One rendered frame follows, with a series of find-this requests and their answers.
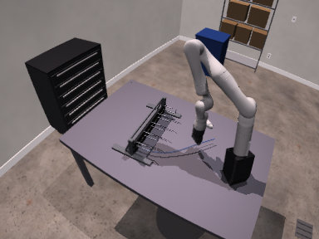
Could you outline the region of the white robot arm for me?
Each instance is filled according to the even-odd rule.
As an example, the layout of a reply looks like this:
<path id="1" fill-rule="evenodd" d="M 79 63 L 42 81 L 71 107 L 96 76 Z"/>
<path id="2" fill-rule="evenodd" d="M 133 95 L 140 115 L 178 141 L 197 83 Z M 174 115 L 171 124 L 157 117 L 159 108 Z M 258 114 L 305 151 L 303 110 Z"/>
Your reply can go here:
<path id="1" fill-rule="evenodd" d="M 195 105 L 195 121 L 198 124 L 206 124 L 208 119 L 206 111 L 213 108 L 213 99 L 209 93 L 207 79 L 200 63 L 202 62 L 212 80 L 234 103 L 239 111 L 233 153 L 240 157 L 248 156 L 257 111 L 256 101 L 243 94 L 232 75 L 200 40 L 185 42 L 184 54 L 193 75 L 196 94 L 199 96 L 203 95 L 203 99 L 197 101 Z"/>

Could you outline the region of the black patch panel rack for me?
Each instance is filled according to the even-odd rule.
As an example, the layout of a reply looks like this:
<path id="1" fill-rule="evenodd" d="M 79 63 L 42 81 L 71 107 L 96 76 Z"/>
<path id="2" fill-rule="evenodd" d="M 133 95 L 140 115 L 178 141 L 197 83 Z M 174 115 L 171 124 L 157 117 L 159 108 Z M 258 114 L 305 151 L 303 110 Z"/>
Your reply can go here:
<path id="1" fill-rule="evenodd" d="M 161 105 L 161 107 L 160 107 Z M 171 111 L 171 110 L 167 110 L 165 108 L 166 106 L 166 97 L 162 96 L 162 98 L 159 100 L 159 102 L 156 105 L 153 105 L 151 103 L 147 104 L 147 107 L 152 108 L 152 110 L 149 112 L 149 114 L 145 117 L 145 119 L 142 121 L 142 123 L 139 125 L 139 127 L 135 130 L 135 132 L 130 136 L 130 138 L 128 139 L 128 144 L 126 146 L 126 148 L 118 145 L 118 144 L 114 144 L 112 146 L 113 149 L 130 156 L 133 159 L 136 159 L 138 161 L 141 161 L 142 163 L 145 163 L 147 165 L 151 165 L 153 160 L 148 159 L 142 155 L 139 155 L 136 153 L 137 149 L 141 146 L 144 145 L 142 144 L 144 142 L 144 140 L 146 139 L 146 137 L 148 137 L 148 134 L 150 134 L 150 131 L 153 128 L 156 128 L 155 125 L 156 123 L 159 121 L 159 119 L 161 119 L 160 117 L 163 115 L 163 113 L 166 113 L 168 115 L 173 115 L 174 117 L 180 118 L 181 114 L 176 113 Z M 155 110 L 155 112 L 152 114 L 152 112 Z M 157 112 L 157 113 L 156 113 Z M 151 115 L 152 114 L 152 115 Z M 150 116 L 151 115 L 151 116 Z M 154 117 L 153 117 L 154 116 Z M 163 115 L 165 116 L 165 115 Z M 166 117 L 166 116 L 165 116 Z M 148 119 L 149 118 L 149 119 Z M 148 120 L 147 120 L 148 119 Z M 147 120 L 147 121 L 146 121 Z M 146 123 L 144 124 L 144 122 L 146 121 Z M 144 124 L 144 126 L 140 129 L 140 127 Z M 146 126 L 146 127 L 145 127 Z M 138 130 L 140 129 L 140 131 L 138 132 Z M 158 129 L 158 128 L 156 128 Z M 142 131 L 143 130 L 143 131 Z M 135 136 L 135 134 L 138 132 L 138 134 Z M 141 134 L 140 134 L 141 133 Z M 135 136 L 135 137 L 134 137 Z M 138 137 L 139 136 L 139 137 Z M 133 138 L 134 137 L 134 138 Z M 138 138 L 137 138 L 138 137 Z M 132 139 L 133 138 L 133 139 Z M 150 137 L 148 137 L 150 138 Z M 137 147 L 138 146 L 138 147 Z M 129 148 L 128 148 L 129 147 Z M 140 147 L 142 148 L 142 147 Z M 142 148 L 144 149 L 144 148 Z"/>

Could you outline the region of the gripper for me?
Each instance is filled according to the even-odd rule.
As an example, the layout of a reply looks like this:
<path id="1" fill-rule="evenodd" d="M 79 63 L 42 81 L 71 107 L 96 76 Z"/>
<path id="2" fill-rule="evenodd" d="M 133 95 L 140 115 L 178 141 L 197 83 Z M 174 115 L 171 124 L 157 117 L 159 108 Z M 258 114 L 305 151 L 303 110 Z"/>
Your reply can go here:
<path id="1" fill-rule="evenodd" d="M 213 128 L 213 125 L 209 122 L 209 120 L 207 121 L 206 124 L 198 124 L 196 121 L 194 121 L 192 138 L 194 139 L 197 145 L 201 144 L 206 127 L 209 129 Z"/>

